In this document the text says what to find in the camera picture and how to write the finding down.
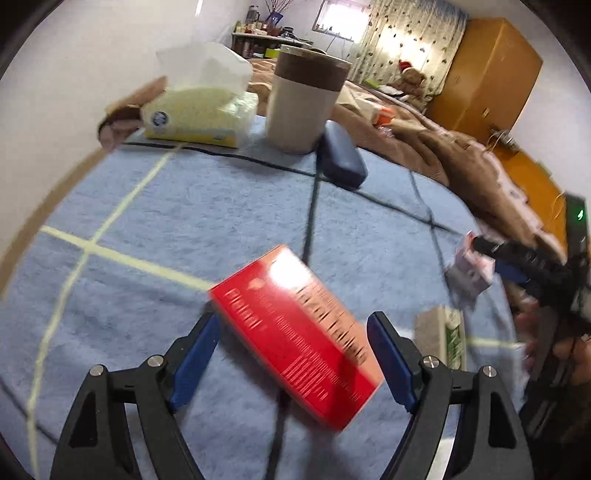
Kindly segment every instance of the wooden wardrobe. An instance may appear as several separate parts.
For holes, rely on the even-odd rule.
[[[427,116],[486,145],[491,129],[511,129],[530,96],[542,59],[504,18],[468,21],[443,92]]]

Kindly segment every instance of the teddy bear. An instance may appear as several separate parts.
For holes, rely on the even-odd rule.
[[[402,76],[395,82],[389,83],[388,86],[396,88],[407,95],[414,95],[415,97],[422,97],[425,94],[423,82],[426,77],[418,69],[414,67],[407,67],[402,71]]]

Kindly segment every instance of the window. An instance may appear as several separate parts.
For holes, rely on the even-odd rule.
[[[369,22],[368,1],[324,0],[313,30],[346,40],[358,41]]]

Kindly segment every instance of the red hat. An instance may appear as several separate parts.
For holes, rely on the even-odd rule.
[[[402,61],[399,60],[398,61],[398,70],[400,70],[401,72],[403,72],[405,69],[409,69],[413,66],[412,63],[410,63],[409,61]]]

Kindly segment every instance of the logo on tissue package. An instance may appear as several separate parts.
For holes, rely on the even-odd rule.
[[[168,115],[164,112],[156,112],[152,115],[152,124],[155,127],[163,127],[168,123]]]

